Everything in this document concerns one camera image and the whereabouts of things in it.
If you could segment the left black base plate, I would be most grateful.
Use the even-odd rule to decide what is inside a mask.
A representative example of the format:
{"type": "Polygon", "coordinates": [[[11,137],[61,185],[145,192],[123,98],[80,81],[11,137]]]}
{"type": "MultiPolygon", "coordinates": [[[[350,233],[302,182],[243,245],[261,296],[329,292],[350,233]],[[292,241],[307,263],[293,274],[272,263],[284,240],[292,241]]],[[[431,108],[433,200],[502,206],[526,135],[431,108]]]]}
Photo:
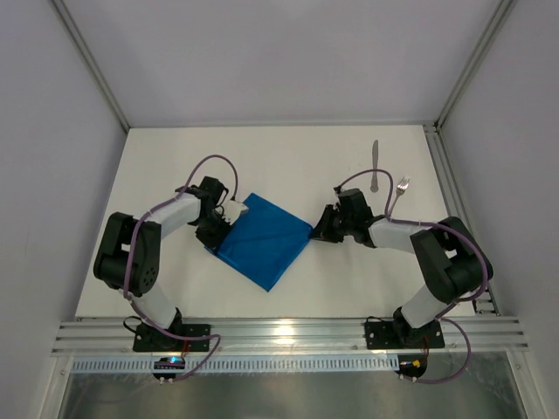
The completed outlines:
{"type": "Polygon", "coordinates": [[[135,330],[133,351],[136,353],[181,352],[208,353],[210,350],[209,324],[182,324],[172,333],[187,337],[187,340],[177,340],[161,333],[152,326],[141,323],[135,330]]]}

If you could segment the aluminium frame post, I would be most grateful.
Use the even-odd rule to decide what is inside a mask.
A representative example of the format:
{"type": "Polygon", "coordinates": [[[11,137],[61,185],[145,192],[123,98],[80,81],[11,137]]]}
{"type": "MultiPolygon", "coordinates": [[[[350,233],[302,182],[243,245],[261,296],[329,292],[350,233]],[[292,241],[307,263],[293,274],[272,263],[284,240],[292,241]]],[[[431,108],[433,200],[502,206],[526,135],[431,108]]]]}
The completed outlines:
{"type": "Polygon", "coordinates": [[[83,62],[89,76],[91,77],[93,83],[96,85],[100,94],[108,106],[109,110],[117,119],[119,126],[122,131],[127,134],[131,128],[128,118],[125,116],[121,109],[121,106],[114,96],[114,92],[105,78],[103,71],[101,70],[95,56],[93,55],[86,39],[81,33],[75,19],[72,16],[68,6],[62,0],[50,0],[49,5],[51,5],[54,13],[59,19],[66,35],[69,37],[74,49],[79,55],[79,58],[83,62]]]}
{"type": "Polygon", "coordinates": [[[441,130],[450,119],[516,4],[516,0],[500,0],[496,4],[434,122],[437,130],[441,130]]]}

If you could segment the blue cloth napkin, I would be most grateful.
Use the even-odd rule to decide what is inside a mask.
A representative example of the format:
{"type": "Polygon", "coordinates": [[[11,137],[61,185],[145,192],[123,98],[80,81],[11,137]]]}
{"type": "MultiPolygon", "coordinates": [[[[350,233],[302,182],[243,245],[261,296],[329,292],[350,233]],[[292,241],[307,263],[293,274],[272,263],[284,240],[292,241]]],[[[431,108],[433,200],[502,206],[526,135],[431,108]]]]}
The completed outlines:
{"type": "Polygon", "coordinates": [[[307,246],[312,226],[254,193],[244,205],[217,258],[269,292],[307,246]]]}

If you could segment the right black connector box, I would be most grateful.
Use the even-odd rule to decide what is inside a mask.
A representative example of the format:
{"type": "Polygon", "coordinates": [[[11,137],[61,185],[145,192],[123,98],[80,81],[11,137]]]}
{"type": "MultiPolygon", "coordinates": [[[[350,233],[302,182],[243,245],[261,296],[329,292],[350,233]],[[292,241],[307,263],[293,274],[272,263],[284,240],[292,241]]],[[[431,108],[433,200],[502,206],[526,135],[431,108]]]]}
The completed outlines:
{"type": "Polygon", "coordinates": [[[396,374],[399,380],[409,379],[417,381],[424,375],[427,365],[426,361],[421,360],[399,361],[396,374]]]}

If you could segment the silver table knife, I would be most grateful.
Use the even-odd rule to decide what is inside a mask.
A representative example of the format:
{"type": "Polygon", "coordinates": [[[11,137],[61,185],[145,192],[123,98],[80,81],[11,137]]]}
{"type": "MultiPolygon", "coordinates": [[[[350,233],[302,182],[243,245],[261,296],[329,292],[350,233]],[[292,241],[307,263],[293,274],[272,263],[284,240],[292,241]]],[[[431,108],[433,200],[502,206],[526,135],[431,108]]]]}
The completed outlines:
{"type": "Polygon", "coordinates": [[[372,160],[372,168],[374,169],[374,171],[372,172],[372,175],[371,175],[369,188],[370,188],[370,191],[372,193],[376,193],[379,190],[378,178],[377,178],[377,172],[376,172],[376,170],[378,169],[378,160],[379,160],[379,141],[378,140],[374,140],[374,142],[373,142],[372,149],[371,149],[371,160],[372,160]]]}

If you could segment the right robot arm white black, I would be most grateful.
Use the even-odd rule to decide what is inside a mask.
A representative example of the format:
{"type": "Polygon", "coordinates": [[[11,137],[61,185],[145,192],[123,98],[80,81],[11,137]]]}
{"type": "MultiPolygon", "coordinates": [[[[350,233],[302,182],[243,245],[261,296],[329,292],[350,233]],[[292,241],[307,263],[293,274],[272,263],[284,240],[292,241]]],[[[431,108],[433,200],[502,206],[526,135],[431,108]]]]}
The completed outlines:
{"type": "Polygon", "coordinates": [[[439,223],[376,216],[359,189],[340,191],[311,230],[312,240],[338,244],[352,237],[371,249],[392,249],[415,256],[424,285],[391,319],[368,317],[369,349],[442,348],[439,320],[465,294],[484,291],[493,267],[463,222],[449,216],[439,223]]]}

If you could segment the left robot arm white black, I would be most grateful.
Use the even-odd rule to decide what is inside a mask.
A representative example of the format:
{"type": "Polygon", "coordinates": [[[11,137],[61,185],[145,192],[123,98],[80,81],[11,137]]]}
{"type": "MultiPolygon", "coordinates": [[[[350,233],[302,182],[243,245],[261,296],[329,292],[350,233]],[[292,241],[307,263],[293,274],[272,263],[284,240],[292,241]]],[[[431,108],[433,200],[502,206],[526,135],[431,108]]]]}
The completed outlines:
{"type": "Polygon", "coordinates": [[[93,262],[93,275],[121,292],[141,324],[135,329],[135,351],[179,351],[183,336],[203,335],[183,323],[180,310],[156,284],[162,240],[189,225],[206,250],[216,254],[238,216],[228,216],[228,189],[206,176],[193,187],[182,187],[168,200],[136,217],[114,212],[107,220],[93,262]]]}

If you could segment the black connector box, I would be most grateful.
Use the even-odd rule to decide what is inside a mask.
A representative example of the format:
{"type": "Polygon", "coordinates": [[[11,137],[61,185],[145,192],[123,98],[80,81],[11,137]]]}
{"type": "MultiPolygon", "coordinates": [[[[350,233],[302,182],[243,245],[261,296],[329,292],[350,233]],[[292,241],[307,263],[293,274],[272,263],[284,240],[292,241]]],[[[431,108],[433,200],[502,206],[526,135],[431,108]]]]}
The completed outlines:
{"type": "Polygon", "coordinates": [[[152,375],[158,381],[174,380],[185,371],[185,360],[178,356],[162,357],[156,360],[152,367],[152,375]]]}
{"type": "Polygon", "coordinates": [[[426,361],[421,360],[399,361],[396,374],[399,380],[409,379],[417,381],[424,375],[427,365],[426,361]]]}

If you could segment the right aluminium side rail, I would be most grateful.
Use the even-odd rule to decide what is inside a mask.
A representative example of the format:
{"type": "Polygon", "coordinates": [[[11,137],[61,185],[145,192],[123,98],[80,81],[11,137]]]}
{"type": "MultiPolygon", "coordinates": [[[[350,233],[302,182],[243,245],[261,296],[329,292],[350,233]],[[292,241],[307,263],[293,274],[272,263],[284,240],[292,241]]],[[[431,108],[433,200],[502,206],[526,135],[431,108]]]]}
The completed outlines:
{"type": "MultiPolygon", "coordinates": [[[[474,233],[470,217],[466,212],[463,197],[452,169],[451,161],[445,149],[442,134],[437,125],[424,125],[424,135],[431,154],[433,166],[436,171],[438,183],[442,192],[445,207],[449,215],[459,217],[467,229],[474,233]]],[[[496,304],[491,286],[489,285],[483,294],[473,301],[473,309],[477,315],[500,316],[500,310],[496,304]]]]}

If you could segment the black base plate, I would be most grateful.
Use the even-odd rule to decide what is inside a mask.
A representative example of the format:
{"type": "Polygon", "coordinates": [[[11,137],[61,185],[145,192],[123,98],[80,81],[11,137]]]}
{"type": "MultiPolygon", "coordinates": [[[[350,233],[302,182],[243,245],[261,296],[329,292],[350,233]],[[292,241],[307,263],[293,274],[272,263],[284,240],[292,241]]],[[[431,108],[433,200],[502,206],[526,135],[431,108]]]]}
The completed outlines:
{"type": "Polygon", "coordinates": [[[172,333],[187,337],[187,340],[177,340],[161,333],[152,326],[141,323],[135,330],[133,351],[136,353],[181,352],[208,353],[210,350],[209,324],[182,324],[172,333]]]}
{"type": "Polygon", "coordinates": [[[437,321],[412,328],[403,321],[367,319],[363,328],[368,349],[445,348],[445,339],[437,321]]]}

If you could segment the left black connector box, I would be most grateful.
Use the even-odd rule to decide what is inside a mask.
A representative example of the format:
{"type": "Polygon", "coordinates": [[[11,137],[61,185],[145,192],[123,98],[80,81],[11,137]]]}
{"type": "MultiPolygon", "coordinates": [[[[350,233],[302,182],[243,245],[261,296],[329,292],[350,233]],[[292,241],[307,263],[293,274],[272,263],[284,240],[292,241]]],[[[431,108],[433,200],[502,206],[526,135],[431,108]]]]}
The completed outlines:
{"type": "Polygon", "coordinates": [[[158,381],[174,380],[185,371],[185,360],[178,356],[162,357],[156,360],[152,367],[152,375],[158,381]]]}

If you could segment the left aluminium frame post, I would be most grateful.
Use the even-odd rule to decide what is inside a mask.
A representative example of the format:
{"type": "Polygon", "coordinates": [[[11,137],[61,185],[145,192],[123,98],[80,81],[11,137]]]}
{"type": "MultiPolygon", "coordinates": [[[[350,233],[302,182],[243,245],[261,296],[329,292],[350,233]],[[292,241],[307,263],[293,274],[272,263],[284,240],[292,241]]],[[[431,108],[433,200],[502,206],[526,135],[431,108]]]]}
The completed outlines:
{"type": "Polygon", "coordinates": [[[93,55],[86,39],[81,33],[75,19],[72,16],[68,6],[62,0],[50,0],[49,5],[51,5],[54,13],[59,19],[66,35],[69,37],[74,49],[79,55],[79,58],[83,62],[89,76],[91,77],[93,83],[96,85],[100,94],[108,106],[109,110],[117,119],[119,126],[122,131],[127,134],[131,128],[128,118],[125,116],[121,109],[121,106],[114,96],[114,92],[105,78],[103,71],[101,70],[95,56],[93,55]]]}

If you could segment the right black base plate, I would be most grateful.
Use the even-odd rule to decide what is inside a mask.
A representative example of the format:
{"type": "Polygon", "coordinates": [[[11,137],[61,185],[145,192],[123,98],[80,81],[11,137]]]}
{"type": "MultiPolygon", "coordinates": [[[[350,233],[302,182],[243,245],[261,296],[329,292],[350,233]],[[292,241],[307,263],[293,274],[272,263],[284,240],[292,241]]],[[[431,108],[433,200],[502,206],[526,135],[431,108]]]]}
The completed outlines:
{"type": "Polygon", "coordinates": [[[367,319],[363,328],[368,349],[445,348],[445,339],[437,321],[412,328],[403,321],[367,319]]]}

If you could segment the aluminium front rail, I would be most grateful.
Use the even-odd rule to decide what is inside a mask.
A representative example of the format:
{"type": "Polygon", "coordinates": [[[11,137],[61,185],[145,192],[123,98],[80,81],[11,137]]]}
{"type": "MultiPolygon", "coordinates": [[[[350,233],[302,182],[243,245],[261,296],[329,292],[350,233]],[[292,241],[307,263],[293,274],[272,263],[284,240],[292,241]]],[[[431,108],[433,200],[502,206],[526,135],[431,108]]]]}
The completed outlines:
{"type": "MultiPolygon", "coordinates": [[[[221,336],[217,353],[226,354],[365,354],[364,321],[332,319],[188,319],[210,325],[221,336]]],[[[524,352],[528,339],[515,317],[458,317],[474,352],[524,352]]],[[[63,322],[53,356],[130,354],[133,335],[119,318],[84,318],[63,322]]]]}

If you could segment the silver fork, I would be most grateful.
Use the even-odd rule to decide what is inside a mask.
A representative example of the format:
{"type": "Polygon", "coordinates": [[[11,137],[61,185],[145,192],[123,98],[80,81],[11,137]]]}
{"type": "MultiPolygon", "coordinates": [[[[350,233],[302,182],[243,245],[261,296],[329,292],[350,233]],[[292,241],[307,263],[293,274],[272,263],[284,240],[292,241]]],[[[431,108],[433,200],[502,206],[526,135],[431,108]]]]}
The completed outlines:
{"type": "Polygon", "coordinates": [[[387,211],[388,216],[392,216],[393,210],[397,205],[397,201],[406,192],[406,190],[409,188],[410,181],[411,181],[411,178],[409,176],[404,176],[400,180],[398,185],[396,186],[395,197],[394,197],[393,201],[391,202],[391,204],[389,206],[389,209],[387,211]]]}

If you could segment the right aluminium frame post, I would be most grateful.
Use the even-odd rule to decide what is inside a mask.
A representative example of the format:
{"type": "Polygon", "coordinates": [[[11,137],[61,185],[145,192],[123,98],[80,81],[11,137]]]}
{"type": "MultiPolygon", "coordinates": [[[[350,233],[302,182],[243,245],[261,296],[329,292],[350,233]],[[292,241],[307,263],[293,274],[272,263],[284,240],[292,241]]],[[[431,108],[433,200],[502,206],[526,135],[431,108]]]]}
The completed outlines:
{"type": "Polygon", "coordinates": [[[500,0],[496,4],[434,122],[437,130],[441,130],[450,119],[516,4],[516,0],[500,0]]]}

